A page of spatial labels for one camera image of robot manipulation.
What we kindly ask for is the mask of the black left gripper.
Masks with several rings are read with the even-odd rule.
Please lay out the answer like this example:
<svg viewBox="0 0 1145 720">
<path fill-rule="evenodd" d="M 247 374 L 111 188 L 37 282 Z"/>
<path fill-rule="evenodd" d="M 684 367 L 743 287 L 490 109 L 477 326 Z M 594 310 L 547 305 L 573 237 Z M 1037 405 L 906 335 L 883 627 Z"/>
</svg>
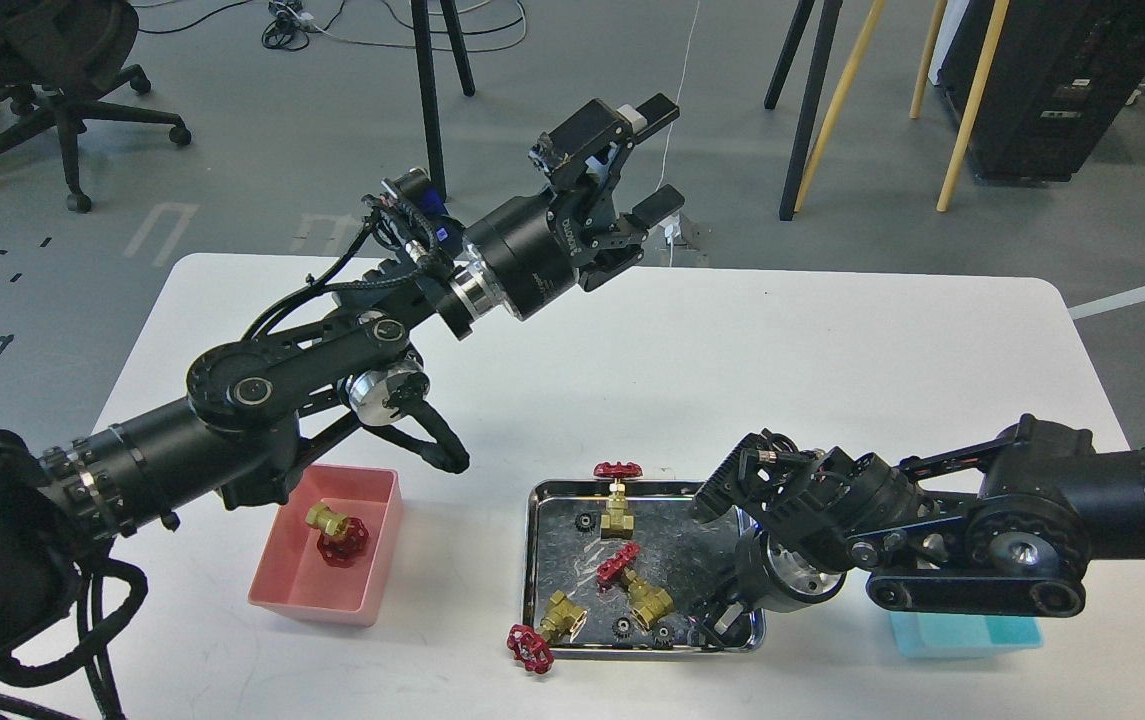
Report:
<svg viewBox="0 0 1145 720">
<path fill-rule="evenodd" d="M 610 196 L 633 149 L 678 117 L 664 94 L 617 109 L 592 98 L 528 150 L 548 181 L 540 193 L 514 196 L 471 226 L 440 215 L 441 246 L 463 260 L 439 296 L 450 331 L 463 340 L 498 306 L 526 321 L 572 284 L 594 291 L 639 263 L 645 238 L 686 197 L 663 184 L 617 215 Z"/>
</svg>

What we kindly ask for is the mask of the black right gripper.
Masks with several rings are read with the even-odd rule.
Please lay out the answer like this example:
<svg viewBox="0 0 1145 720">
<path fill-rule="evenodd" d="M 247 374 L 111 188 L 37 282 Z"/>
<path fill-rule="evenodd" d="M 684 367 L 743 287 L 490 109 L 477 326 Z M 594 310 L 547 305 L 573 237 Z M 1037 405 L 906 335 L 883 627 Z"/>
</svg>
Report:
<svg viewBox="0 0 1145 720">
<path fill-rule="evenodd" d="M 793 612 L 834 600 L 845 573 L 820 571 L 764 530 L 742 536 L 733 564 L 719 575 L 714 591 L 688 610 L 703 651 L 752 651 L 763 642 L 764 612 Z"/>
</svg>

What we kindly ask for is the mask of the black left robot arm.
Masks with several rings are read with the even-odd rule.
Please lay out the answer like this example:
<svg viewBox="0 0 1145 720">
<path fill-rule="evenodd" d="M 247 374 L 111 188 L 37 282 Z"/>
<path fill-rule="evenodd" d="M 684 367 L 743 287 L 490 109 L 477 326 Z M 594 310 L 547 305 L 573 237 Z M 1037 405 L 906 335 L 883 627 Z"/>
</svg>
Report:
<svg viewBox="0 0 1145 720">
<path fill-rule="evenodd" d="M 493 307 L 530 318 L 572 286 L 592 291 L 642 258 L 684 205 L 660 184 L 626 213 L 613 191 L 635 147 L 680 117 L 664 94 L 594 98 L 540 135 L 545 185 L 463 226 L 423 169 L 385 179 L 342 258 L 211 348 L 185 395 L 34 456 L 0 429 L 0 680 L 52 685 L 87 671 L 104 717 L 120 714 L 109 643 L 141 609 L 147 575 L 112 543 L 216 492 L 226 509 L 287 503 L 305 469 L 356 430 L 458 474 L 469 454 L 427 399 L 411 341 L 427 319 L 455 337 Z M 0 717 L 54 719 L 0 694 Z"/>
</svg>

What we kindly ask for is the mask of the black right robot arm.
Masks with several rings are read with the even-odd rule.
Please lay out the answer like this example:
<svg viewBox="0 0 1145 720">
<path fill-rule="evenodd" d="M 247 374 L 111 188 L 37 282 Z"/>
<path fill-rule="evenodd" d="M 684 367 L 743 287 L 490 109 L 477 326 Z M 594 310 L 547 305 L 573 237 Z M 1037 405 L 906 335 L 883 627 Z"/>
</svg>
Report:
<svg viewBox="0 0 1145 720">
<path fill-rule="evenodd" d="M 749 614 L 834 600 L 852 570 L 897 612 L 1071 618 L 1090 561 L 1145 559 L 1145 448 L 1025 414 L 946 454 L 852 456 L 747 434 L 694 496 L 700 523 L 745 512 L 732 565 L 692 615 L 714 647 Z"/>
</svg>

